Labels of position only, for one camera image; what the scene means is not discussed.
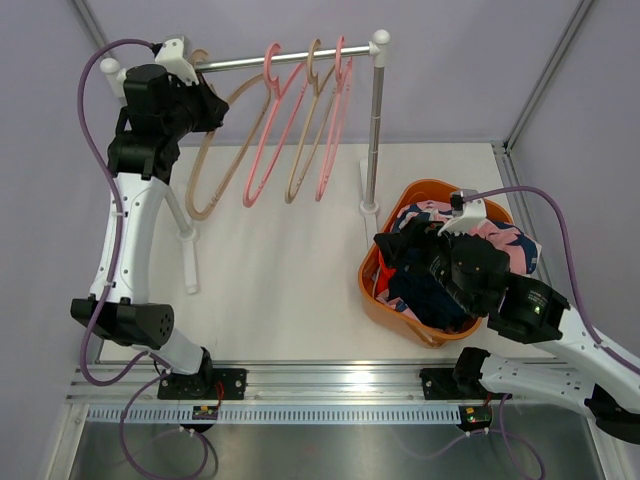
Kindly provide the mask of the pink plastic hanger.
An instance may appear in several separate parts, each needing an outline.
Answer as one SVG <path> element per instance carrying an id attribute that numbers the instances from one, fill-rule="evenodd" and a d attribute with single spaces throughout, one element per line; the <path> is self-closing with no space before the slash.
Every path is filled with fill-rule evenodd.
<path id="1" fill-rule="evenodd" d="M 251 168 L 249 170 L 249 174 L 244 186 L 242 203 L 246 208 L 251 208 L 255 205 L 256 201 L 262 194 L 267 182 L 269 181 L 271 174 L 276 166 L 276 163 L 279 159 L 282 148 L 284 147 L 285 141 L 288 139 L 291 128 L 293 126 L 294 120 L 296 119 L 298 112 L 301 108 L 302 100 L 307 91 L 307 81 L 302 81 L 299 77 L 305 70 L 305 64 L 302 61 L 299 61 L 297 65 L 290 72 L 285 82 L 280 80 L 278 75 L 272 74 L 272 68 L 274 65 L 274 60 L 277 54 L 279 54 L 282 50 L 281 44 L 279 42 L 274 42 L 270 44 L 265 52 L 264 62 L 263 62 L 263 82 L 267 87 L 269 92 L 275 98 L 273 106 L 269 110 L 269 115 L 265 126 L 262 129 L 262 133 L 260 136 L 260 140 L 257 145 L 257 150 L 255 153 L 255 157 Z M 300 86 L 301 89 L 296 97 L 296 100 L 291 109 L 290 115 L 287 119 L 287 123 L 279 137 L 279 140 L 275 146 L 274 153 L 271 156 L 271 159 L 268 165 L 265 167 L 262 177 L 260 178 L 257 185 L 254 185 L 256 180 L 256 175 L 258 173 L 259 167 L 262 163 L 264 157 L 264 151 L 267 146 L 267 141 L 269 140 L 272 130 L 275 126 L 276 121 L 278 120 L 282 107 L 287 100 L 289 94 L 292 92 L 294 86 Z"/>
<path id="2" fill-rule="evenodd" d="M 325 194 L 332 169 L 337 156 L 340 140 L 349 106 L 353 61 L 343 63 L 342 49 L 345 46 L 345 36 L 338 38 L 334 59 L 335 95 L 331 107 L 331 122 L 327 135 L 327 142 L 322 161 L 322 167 L 316 186 L 315 201 L 320 202 Z"/>

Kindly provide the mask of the pink patterned shorts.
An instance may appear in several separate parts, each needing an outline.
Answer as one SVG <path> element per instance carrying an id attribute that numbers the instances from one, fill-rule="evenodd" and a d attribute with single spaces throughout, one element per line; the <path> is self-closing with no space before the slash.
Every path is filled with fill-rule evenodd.
<path id="1" fill-rule="evenodd" d="M 443 226 L 452 217 L 452 209 L 434 200 L 406 205 L 386 233 L 399 232 L 414 217 Z M 485 219 L 468 234 L 442 236 L 450 241 L 452 280 L 459 288 L 450 296 L 470 319 L 488 313 L 486 305 L 497 298 L 509 274 L 534 273 L 541 253 L 535 240 L 508 222 Z"/>

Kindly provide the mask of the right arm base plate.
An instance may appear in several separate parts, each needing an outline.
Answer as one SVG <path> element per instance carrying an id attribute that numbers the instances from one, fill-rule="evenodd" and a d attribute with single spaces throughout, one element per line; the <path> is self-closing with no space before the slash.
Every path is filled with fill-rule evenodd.
<path id="1" fill-rule="evenodd" d="M 452 368 L 423 368 L 419 372 L 425 400 L 483 400 L 477 391 L 463 391 L 453 378 Z"/>

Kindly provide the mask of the orange shorts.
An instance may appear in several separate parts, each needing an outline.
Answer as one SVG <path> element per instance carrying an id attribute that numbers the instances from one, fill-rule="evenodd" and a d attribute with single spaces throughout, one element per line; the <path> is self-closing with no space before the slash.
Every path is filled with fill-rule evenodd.
<path id="1" fill-rule="evenodd" d="M 378 273 L 376 276 L 375 294 L 377 297 L 389 298 L 389 282 L 396 274 L 397 269 L 386 265 L 382 251 L 378 251 Z"/>

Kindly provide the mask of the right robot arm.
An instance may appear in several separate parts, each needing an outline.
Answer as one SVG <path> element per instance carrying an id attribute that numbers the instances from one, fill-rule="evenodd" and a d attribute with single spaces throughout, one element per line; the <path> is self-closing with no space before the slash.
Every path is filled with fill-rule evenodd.
<path id="1" fill-rule="evenodd" d="M 511 394 L 544 400 L 594 420 L 608 435 L 639 441 L 637 359 L 611 358 L 591 338 L 578 309 L 557 291 L 510 270 L 509 255 L 477 235 L 452 235 L 436 222 L 412 218 L 398 232 L 374 237 L 397 276 L 433 280 L 470 317 L 515 343 L 531 345 L 571 365 L 569 372 L 526 366 L 478 347 L 466 347 L 452 370 L 467 398 Z"/>

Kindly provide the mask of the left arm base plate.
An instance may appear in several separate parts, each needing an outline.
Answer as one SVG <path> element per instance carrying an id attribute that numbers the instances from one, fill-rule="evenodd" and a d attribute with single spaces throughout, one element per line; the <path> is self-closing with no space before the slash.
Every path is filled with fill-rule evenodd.
<path id="1" fill-rule="evenodd" d="M 171 373 L 162 380 L 157 391 L 160 400 L 243 400 L 247 370 L 242 368 L 213 368 L 204 374 L 181 375 Z"/>

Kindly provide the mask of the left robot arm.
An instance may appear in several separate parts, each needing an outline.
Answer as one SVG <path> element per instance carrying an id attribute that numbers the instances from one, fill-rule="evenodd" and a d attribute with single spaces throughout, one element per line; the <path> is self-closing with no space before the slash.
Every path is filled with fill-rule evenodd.
<path id="1" fill-rule="evenodd" d="M 161 204 L 185 222 L 170 189 L 180 140 L 220 126 L 229 106 L 158 64 L 129 69 L 123 91 L 126 104 L 102 164 L 111 203 L 101 261 L 88 296 L 74 299 L 70 313 L 87 334 L 163 365 L 168 386 L 204 398 L 215 385 L 211 356 L 177 329 L 171 305 L 150 301 L 149 261 Z"/>

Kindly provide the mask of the navy blue shorts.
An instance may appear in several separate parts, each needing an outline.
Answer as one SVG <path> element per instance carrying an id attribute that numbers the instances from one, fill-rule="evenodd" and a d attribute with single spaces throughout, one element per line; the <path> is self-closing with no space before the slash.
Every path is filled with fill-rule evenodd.
<path id="1" fill-rule="evenodd" d="M 382 298 L 400 313 L 413 315 L 423 325 L 459 332 L 470 317 L 426 270 L 416 270 L 421 250 L 410 248 L 399 259 Z"/>

